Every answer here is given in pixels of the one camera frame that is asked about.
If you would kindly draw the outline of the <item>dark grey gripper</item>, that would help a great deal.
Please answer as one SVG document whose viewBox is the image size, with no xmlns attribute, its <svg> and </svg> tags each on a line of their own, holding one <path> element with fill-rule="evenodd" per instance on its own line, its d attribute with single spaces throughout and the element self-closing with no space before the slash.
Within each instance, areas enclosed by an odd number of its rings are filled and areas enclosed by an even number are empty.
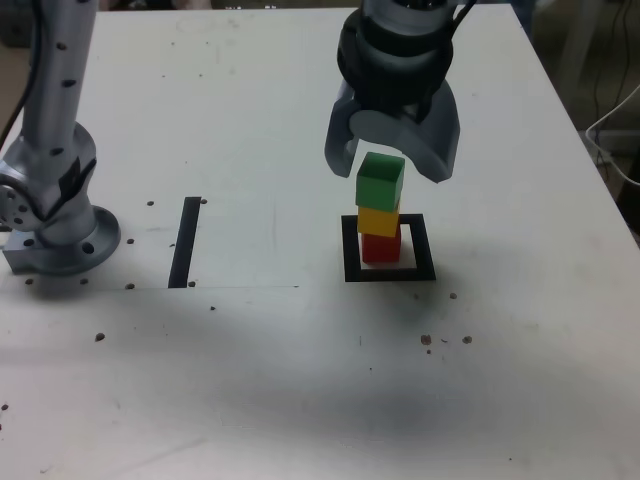
<svg viewBox="0 0 640 480">
<path fill-rule="evenodd" d="M 411 99 L 400 99 L 398 94 L 364 87 L 353 90 L 342 81 L 324 147 L 335 175 L 350 175 L 359 139 L 400 151 L 434 183 L 452 176 L 460 123 L 449 84 L 437 91 L 428 87 Z"/>
</svg>

